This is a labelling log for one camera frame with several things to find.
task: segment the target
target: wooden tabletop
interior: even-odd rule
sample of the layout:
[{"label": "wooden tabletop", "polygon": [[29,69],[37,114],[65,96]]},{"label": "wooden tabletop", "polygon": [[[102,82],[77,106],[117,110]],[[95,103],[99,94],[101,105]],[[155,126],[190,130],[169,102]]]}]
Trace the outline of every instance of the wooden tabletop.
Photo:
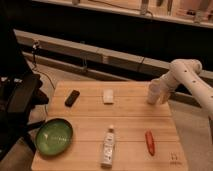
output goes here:
[{"label": "wooden tabletop", "polygon": [[[47,120],[64,118],[74,129],[73,142],[62,154],[35,154],[33,171],[100,171],[103,140],[114,125],[116,146],[111,170],[185,171],[187,162],[168,104],[146,103],[147,82],[59,82]],[[64,106],[72,90],[80,96],[71,108]],[[114,104],[103,103],[103,90],[114,91]],[[145,132],[151,130],[156,153],[148,153]]]}]

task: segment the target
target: cable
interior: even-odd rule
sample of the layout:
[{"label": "cable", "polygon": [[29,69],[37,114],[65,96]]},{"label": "cable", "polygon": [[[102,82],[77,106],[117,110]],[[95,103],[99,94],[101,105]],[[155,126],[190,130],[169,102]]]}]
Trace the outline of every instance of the cable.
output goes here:
[{"label": "cable", "polygon": [[35,41],[34,44],[33,44],[33,50],[32,50],[32,55],[33,55],[32,64],[33,64],[34,67],[31,68],[31,70],[35,71],[35,72],[38,72],[38,73],[43,74],[44,76],[46,76],[48,78],[48,80],[50,81],[50,84],[51,84],[52,88],[55,90],[55,86],[54,86],[51,78],[47,74],[45,74],[44,72],[41,72],[41,71],[39,71],[39,70],[36,69],[37,68],[36,52],[39,49],[39,46],[40,46],[39,41]]},{"label": "cable", "polygon": [[103,1],[99,1],[99,0],[88,0],[88,1],[101,3],[101,4],[106,4],[106,5],[109,5],[109,6],[112,6],[112,7],[117,7],[117,8],[122,8],[122,9],[129,9],[129,10],[137,10],[137,11],[139,11],[139,9],[136,9],[136,8],[122,7],[120,5],[115,5],[115,4],[111,4],[111,3],[103,2]]},{"label": "cable", "polygon": [[44,72],[41,72],[41,71],[37,70],[36,68],[35,68],[35,69],[32,69],[32,70],[35,71],[35,72],[38,72],[38,73],[40,73],[40,74],[43,74],[44,76],[46,76],[47,79],[50,81],[50,84],[51,84],[52,88],[55,90],[55,86],[54,86],[54,84],[53,84],[51,78],[50,78],[47,74],[45,74]]},{"label": "cable", "polygon": [[146,57],[143,57],[142,61],[139,63],[138,68],[137,68],[137,72],[140,72],[141,66],[143,65],[144,60],[146,59]]},{"label": "cable", "polygon": [[32,49],[32,54],[33,54],[33,61],[32,64],[34,65],[34,68],[37,67],[37,63],[36,63],[36,52],[39,49],[39,41],[35,41],[33,44],[33,49]]}]

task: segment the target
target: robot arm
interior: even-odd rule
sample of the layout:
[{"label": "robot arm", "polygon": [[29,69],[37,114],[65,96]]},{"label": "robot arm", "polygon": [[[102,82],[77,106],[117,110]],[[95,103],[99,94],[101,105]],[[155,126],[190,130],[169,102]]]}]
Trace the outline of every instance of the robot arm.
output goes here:
[{"label": "robot arm", "polygon": [[172,61],[170,71],[151,81],[147,102],[155,104],[161,99],[161,103],[164,103],[168,100],[169,94],[175,91],[179,84],[183,84],[213,117],[213,89],[198,76],[201,70],[202,65],[198,60]]}]

